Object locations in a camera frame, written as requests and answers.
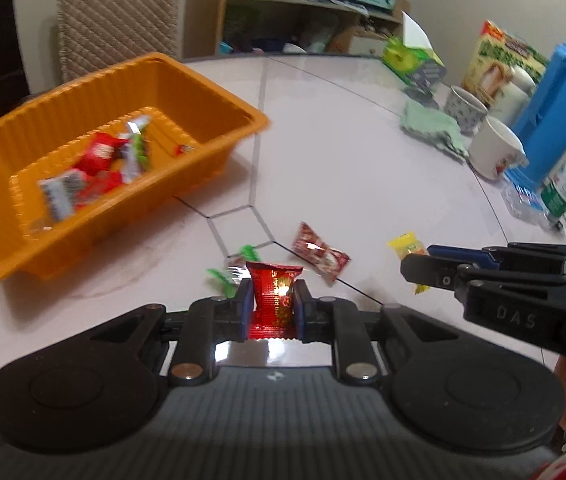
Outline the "yellow green candy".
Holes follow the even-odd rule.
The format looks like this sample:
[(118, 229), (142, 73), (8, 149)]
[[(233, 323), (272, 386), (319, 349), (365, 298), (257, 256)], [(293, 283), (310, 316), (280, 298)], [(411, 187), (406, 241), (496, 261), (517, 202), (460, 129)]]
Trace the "yellow green candy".
[(387, 246), (397, 254), (400, 260), (412, 254), (428, 256), (427, 248), (413, 231), (403, 233), (393, 240), (390, 240)]

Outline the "red gold candy pack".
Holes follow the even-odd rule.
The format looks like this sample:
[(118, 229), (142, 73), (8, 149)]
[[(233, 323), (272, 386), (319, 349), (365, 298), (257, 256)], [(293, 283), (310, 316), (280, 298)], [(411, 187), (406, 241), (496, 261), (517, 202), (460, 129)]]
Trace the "red gold candy pack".
[(260, 261), (247, 261), (246, 266), (254, 286), (256, 304), (251, 315), (249, 338), (295, 338), (292, 286), (304, 268)]

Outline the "dark red patterned candy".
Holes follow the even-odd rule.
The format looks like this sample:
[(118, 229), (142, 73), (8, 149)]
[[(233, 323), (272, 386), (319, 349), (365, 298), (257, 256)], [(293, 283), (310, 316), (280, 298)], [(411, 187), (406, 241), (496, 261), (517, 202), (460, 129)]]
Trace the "dark red patterned candy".
[(292, 251), (322, 275), (327, 283), (334, 284), (348, 266), (350, 257), (345, 252), (325, 243), (306, 222), (301, 222)]

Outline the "green brown candy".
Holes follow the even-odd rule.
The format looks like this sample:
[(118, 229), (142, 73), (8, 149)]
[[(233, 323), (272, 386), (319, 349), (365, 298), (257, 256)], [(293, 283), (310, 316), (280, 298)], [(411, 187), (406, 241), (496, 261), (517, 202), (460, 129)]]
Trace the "green brown candy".
[(257, 248), (251, 245), (244, 245), (240, 248), (237, 255), (228, 258), (223, 269), (207, 269), (206, 272), (213, 281), (220, 285), (226, 298), (233, 298), (240, 283), (245, 278), (250, 278), (250, 273), (247, 269), (248, 261), (259, 260)]

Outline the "grey-blue foil snack pouch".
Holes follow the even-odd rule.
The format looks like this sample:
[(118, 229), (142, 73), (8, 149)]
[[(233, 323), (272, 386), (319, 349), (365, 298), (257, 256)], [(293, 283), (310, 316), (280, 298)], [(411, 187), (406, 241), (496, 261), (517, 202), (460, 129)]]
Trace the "grey-blue foil snack pouch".
[(120, 139), (126, 140), (121, 148), (123, 164), (121, 177), (123, 184), (130, 184), (149, 170), (148, 148), (144, 131), (150, 123), (147, 115), (138, 116), (126, 123), (126, 133)]

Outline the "small red candy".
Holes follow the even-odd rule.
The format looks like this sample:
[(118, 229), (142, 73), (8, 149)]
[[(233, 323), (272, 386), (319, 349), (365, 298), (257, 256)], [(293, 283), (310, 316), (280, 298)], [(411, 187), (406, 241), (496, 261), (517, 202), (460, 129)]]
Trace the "small red candy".
[(174, 147), (173, 153), (176, 156), (181, 156), (181, 155), (185, 155), (185, 154), (190, 154), (191, 152), (194, 152), (196, 150), (196, 148), (193, 145), (190, 144), (176, 144), (176, 146)]

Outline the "large red gold snack pack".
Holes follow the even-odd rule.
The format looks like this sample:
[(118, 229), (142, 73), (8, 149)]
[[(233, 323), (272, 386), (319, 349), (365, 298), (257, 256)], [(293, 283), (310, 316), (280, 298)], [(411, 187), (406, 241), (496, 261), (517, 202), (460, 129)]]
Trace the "large red gold snack pack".
[(74, 199), (74, 209), (78, 210), (96, 200), (115, 188), (123, 185), (120, 171), (100, 171), (95, 177), (88, 177), (86, 185), (78, 192)]

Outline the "red candy pack white label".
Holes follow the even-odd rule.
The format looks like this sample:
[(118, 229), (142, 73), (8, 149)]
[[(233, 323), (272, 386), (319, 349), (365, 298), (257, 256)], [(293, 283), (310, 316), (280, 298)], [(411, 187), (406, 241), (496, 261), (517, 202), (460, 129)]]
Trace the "red candy pack white label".
[(108, 171), (126, 144), (126, 139), (97, 131), (72, 169), (82, 171), (90, 177), (95, 177), (100, 171)]

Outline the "black-white snack packet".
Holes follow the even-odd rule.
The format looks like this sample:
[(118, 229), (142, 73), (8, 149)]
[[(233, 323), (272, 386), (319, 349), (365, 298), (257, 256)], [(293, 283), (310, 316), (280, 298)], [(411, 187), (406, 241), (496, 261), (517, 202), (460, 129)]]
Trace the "black-white snack packet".
[(71, 217), (77, 210), (78, 195), (88, 178), (83, 171), (69, 169), (57, 177), (38, 182), (48, 213), (55, 222)]

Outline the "blue-label plastic packet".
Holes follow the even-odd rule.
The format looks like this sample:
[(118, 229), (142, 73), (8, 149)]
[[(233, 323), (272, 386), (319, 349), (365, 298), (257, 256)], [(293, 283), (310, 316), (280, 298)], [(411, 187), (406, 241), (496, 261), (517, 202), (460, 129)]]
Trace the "blue-label plastic packet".
[(543, 229), (551, 225), (540, 198), (535, 192), (513, 182), (507, 182), (501, 195), (512, 217)]

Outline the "green folded cloth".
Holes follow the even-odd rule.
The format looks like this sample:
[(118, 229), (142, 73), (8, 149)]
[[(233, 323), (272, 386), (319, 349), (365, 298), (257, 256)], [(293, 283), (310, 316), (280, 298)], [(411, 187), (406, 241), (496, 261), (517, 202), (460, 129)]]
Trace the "green folded cloth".
[(414, 136), (460, 162), (465, 162), (468, 157), (458, 123), (441, 110), (407, 99), (400, 127), (409, 136)]

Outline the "blue thermos jug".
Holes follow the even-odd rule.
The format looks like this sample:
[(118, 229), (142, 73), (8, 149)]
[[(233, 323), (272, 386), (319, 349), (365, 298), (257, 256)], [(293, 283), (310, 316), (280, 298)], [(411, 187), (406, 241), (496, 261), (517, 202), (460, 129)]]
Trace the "blue thermos jug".
[(513, 132), (522, 141), (527, 166), (507, 170), (512, 183), (535, 191), (566, 153), (566, 42), (554, 50)]

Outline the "grey phone stand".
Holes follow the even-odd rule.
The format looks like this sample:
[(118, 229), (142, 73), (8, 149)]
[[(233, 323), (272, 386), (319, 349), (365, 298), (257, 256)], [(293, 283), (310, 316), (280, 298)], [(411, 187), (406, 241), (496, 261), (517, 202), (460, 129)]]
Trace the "grey phone stand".
[(438, 110), (434, 91), (447, 75), (447, 67), (434, 60), (426, 60), (408, 75), (408, 85), (403, 92), (424, 107)]

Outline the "orange plastic tray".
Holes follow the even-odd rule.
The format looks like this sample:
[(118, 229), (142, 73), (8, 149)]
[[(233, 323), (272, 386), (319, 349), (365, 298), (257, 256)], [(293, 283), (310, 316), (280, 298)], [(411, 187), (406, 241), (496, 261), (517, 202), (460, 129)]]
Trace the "orange plastic tray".
[(167, 55), (68, 82), (0, 118), (0, 281), (45, 278), (220, 174), (268, 118)]

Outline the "green tissue pack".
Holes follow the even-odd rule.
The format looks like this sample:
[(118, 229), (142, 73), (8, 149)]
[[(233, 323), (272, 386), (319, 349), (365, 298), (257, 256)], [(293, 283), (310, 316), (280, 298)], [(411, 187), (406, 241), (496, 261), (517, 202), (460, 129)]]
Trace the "green tissue pack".
[(405, 84), (408, 75), (426, 60), (444, 65), (424, 31), (405, 11), (402, 12), (402, 32), (391, 36), (383, 50), (382, 62)]

